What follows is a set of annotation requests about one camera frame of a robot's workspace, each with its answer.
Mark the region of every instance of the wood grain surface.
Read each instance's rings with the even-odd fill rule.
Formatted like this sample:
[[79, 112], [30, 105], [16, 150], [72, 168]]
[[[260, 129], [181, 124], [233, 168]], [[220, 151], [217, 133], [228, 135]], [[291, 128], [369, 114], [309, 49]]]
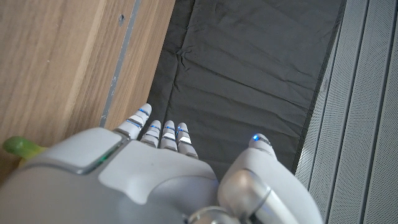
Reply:
[[141, 2], [105, 128], [115, 128], [147, 101], [174, 3]]
[[[146, 101], [174, 1], [141, 0], [112, 106], [125, 106], [120, 93], [134, 94], [132, 110]], [[134, 3], [0, 0], [0, 142], [51, 146], [99, 125]], [[124, 116], [111, 111], [112, 121]], [[18, 160], [0, 151], [0, 184]]]

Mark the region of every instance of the perforated metal surface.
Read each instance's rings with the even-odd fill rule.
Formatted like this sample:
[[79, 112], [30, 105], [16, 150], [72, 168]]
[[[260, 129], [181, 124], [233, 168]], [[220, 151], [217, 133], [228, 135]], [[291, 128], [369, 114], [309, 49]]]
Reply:
[[295, 173], [296, 178], [308, 188], [310, 185], [310, 178], [312, 173], [313, 162], [315, 158], [315, 153], [318, 146], [318, 137], [320, 132], [320, 126], [323, 118], [323, 111], [325, 109], [326, 96], [329, 91], [329, 82], [331, 77], [331, 72], [333, 68], [333, 63], [335, 61], [336, 46], [338, 41], [338, 36], [340, 32], [337, 33], [333, 47], [331, 49], [330, 57], [328, 60], [328, 65], [326, 66], [325, 75], [323, 76], [322, 85], [319, 90], [317, 102], [313, 110], [310, 125], [308, 126], [308, 133], [305, 137], [305, 142], [300, 155], [300, 160], [297, 165], [297, 170]]
[[367, 191], [384, 79], [391, 51], [395, 1], [370, 0], [329, 223], [360, 223]]
[[398, 222], [398, 25], [395, 30], [364, 223]]
[[309, 188], [324, 219], [328, 216], [330, 207], [366, 8], [366, 1], [348, 0], [346, 3], [330, 89], [326, 99]]

